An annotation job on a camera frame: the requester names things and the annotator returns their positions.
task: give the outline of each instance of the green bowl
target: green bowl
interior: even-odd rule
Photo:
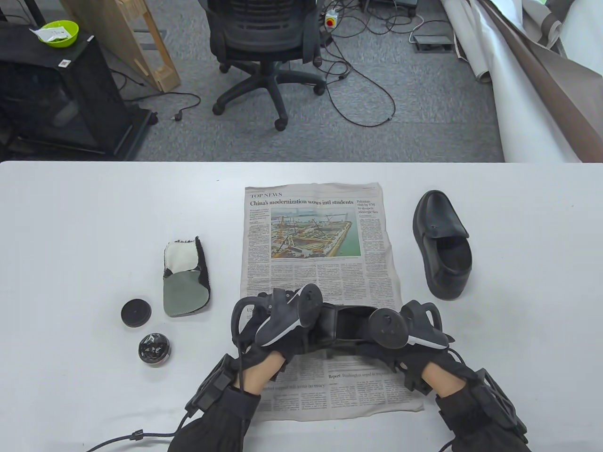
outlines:
[[[55,20],[54,22],[49,22],[48,24],[44,25],[42,28],[57,27],[65,27],[65,30],[69,31],[71,37],[69,39],[54,40],[52,42],[44,42],[41,39],[40,41],[44,42],[44,44],[48,44],[50,47],[62,49],[64,47],[69,47],[77,40],[77,35],[80,32],[80,27],[72,20]]]

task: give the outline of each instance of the chair backrest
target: chair backrest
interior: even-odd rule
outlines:
[[[207,4],[220,22],[225,44],[250,52],[301,47],[308,15],[317,8],[317,0],[209,0]]]

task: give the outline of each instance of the office chair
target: office chair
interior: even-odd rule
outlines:
[[[226,74],[234,66],[250,75],[222,94],[213,105],[213,113],[224,113],[230,101],[266,88],[279,118],[278,131],[287,127],[289,118],[279,84],[300,83],[314,86],[324,94],[325,77],[282,69],[282,64],[301,59],[320,67],[320,31],[318,18],[324,0],[199,0],[207,13],[211,32],[210,50]]]

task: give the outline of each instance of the wooden frame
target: wooden frame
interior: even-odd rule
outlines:
[[[180,85],[180,76],[169,56],[145,0],[60,0],[80,28],[94,34],[107,49],[156,89],[167,92]],[[152,70],[129,22],[142,17],[155,41],[163,66]]]

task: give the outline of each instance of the skin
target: skin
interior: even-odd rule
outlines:
[[[250,394],[260,395],[270,379],[285,363],[285,358],[277,351],[273,351],[257,366],[243,372],[243,388]],[[437,364],[429,363],[422,374],[425,382],[431,386],[440,397],[448,397],[465,387],[466,382],[446,372]]]

